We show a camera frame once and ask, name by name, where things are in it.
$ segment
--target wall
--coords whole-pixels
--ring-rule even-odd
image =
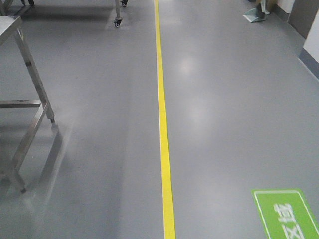
[[[311,26],[304,47],[299,55],[300,60],[319,79],[319,10]]]
[[[293,9],[295,0],[278,0],[277,5],[286,13],[290,13]]]
[[[319,62],[319,11],[315,17],[313,25],[310,29],[304,49],[317,61]]]

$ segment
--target stainless steel table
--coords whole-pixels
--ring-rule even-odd
[[[2,2],[0,0],[0,15],[5,16],[9,8],[11,7],[14,0],[5,0]],[[21,0],[22,4],[25,6],[25,0]],[[123,7],[127,6],[129,0],[121,0],[121,4]],[[31,6],[34,6],[34,0],[28,0],[29,4]],[[122,18],[121,18],[121,12],[120,12],[120,0],[115,0],[115,8],[116,8],[116,18],[113,21],[115,27],[120,27]]]
[[[14,35],[18,44],[25,65],[29,71],[34,87],[39,95],[39,100],[16,100],[16,101],[0,101],[0,108],[38,108],[27,133],[23,137],[14,157],[7,162],[1,158],[0,151],[0,179],[8,178],[11,183],[20,191],[25,192],[24,181],[19,176],[19,170],[25,159],[25,156],[32,144],[37,130],[40,127],[42,119],[46,115],[48,119],[54,123],[54,113],[49,98],[44,90],[41,78],[35,67],[34,60],[26,44],[25,37],[21,29],[22,20],[20,16],[0,16],[0,46],[11,36]]]

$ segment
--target white wall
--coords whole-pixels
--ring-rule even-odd
[[[304,44],[304,49],[319,62],[319,10]]]
[[[291,13],[295,0],[278,0],[277,5],[286,13]]]

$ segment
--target gray baseboard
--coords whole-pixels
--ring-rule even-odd
[[[278,5],[274,6],[273,12],[282,20],[287,22],[289,18],[289,13],[286,13]]]
[[[299,59],[319,79],[319,63],[306,50],[301,50]]]

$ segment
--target door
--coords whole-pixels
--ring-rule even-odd
[[[319,0],[295,0],[288,22],[304,38],[310,31],[318,7]]]

